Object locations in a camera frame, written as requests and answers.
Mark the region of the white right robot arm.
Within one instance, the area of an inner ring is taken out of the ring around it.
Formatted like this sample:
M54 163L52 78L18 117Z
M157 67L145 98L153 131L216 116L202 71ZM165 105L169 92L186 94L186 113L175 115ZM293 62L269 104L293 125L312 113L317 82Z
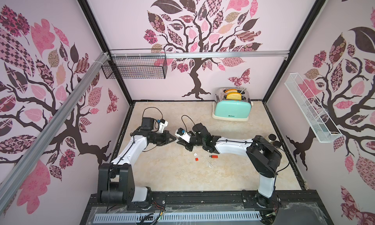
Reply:
M257 204L266 208L271 203L282 154L264 137L256 135L247 140L228 139L211 135L202 123L194 125L190 132L179 128L175 136L178 138L177 143L190 152L195 146L200 146L211 154L235 154L248 157L259 174Z

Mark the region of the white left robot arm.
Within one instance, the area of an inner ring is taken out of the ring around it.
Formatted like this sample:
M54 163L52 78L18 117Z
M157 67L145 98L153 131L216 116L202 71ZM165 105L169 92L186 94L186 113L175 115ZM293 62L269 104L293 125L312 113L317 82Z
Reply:
M132 166L149 143L156 147L176 141L169 131L135 130L122 153L110 163L99 167L97 201L107 204L143 203L150 206L152 191L149 187L136 186Z

